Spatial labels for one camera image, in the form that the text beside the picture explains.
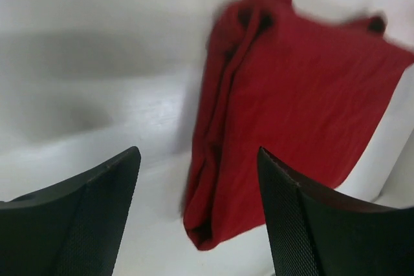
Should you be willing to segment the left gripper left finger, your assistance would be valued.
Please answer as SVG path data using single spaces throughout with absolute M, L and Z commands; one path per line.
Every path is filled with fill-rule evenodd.
M 52 186 L 1 203 L 2 275 L 112 275 L 138 179 L 130 147 Z

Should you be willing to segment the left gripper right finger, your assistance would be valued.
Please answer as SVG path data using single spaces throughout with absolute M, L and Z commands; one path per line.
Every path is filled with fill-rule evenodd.
M 412 275 L 413 209 L 339 193 L 257 154 L 276 275 Z

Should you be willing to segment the dark red t shirt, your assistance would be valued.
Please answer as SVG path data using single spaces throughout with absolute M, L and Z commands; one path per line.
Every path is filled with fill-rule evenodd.
M 413 53 L 381 16 L 339 24 L 236 0 L 208 42 L 184 229 L 200 251 L 265 222 L 257 152 L 374 201 L 413 130 Z

